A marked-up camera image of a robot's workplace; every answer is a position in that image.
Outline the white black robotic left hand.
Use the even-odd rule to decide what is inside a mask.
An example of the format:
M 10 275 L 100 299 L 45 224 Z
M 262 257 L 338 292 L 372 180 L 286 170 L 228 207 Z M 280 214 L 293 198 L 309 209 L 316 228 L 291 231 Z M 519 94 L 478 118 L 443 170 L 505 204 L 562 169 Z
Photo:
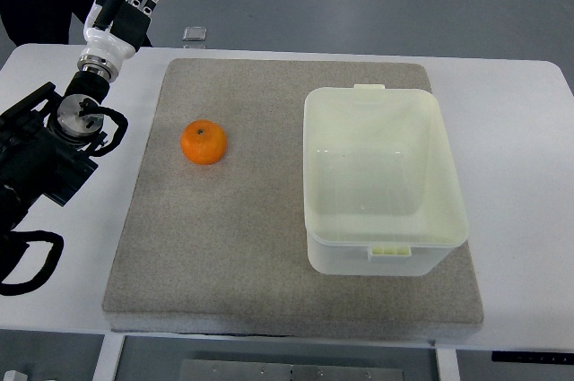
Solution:
M 83 25 L 86 47 L 77 67 L 107 82 L 144 45 L 152 13 L 160 0 L 94 0 Z

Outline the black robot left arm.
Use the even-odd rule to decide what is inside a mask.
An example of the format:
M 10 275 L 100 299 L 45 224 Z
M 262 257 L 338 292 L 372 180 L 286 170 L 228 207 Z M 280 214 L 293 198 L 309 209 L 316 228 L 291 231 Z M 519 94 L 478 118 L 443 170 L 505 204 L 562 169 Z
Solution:
M 41 197 L 64 206 L 115 150 L 128 121 L 102 105 L 110 82 L 77 72 L 63 95 L 47 82 L 1 115 L 1 231 L 14 229 Z

